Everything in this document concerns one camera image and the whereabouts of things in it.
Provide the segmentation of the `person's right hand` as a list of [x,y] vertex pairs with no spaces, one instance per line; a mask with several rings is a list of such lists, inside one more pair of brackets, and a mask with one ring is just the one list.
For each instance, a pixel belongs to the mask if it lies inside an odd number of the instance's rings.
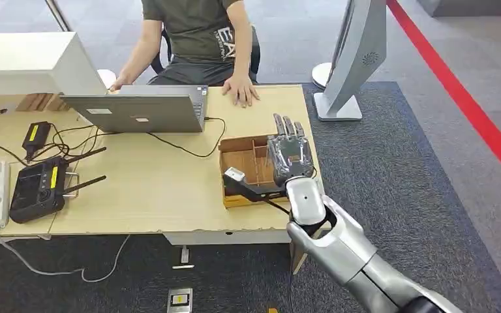
[[132,85],[134,80],[128,76],[119,76],[116,81],[109,87],[109,92],[114,93],[119,91],[125,85]]

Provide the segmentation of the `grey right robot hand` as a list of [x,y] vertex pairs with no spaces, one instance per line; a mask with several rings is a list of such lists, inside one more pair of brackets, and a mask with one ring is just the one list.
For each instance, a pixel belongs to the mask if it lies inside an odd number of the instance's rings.
[[273,114],[277,133],[267,138],[267,150],[273,165],[273,181],[283,187],[294,177],[313,177],[315,167],[310,143],[302,124]]

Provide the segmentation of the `person's left hand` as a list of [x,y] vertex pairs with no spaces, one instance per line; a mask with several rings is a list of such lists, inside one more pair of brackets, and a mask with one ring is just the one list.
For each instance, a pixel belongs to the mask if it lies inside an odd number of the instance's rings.
[[235,106],[250,107],[260,96],[249,76],[233,74],[222,86],[222,95],[228,96]]

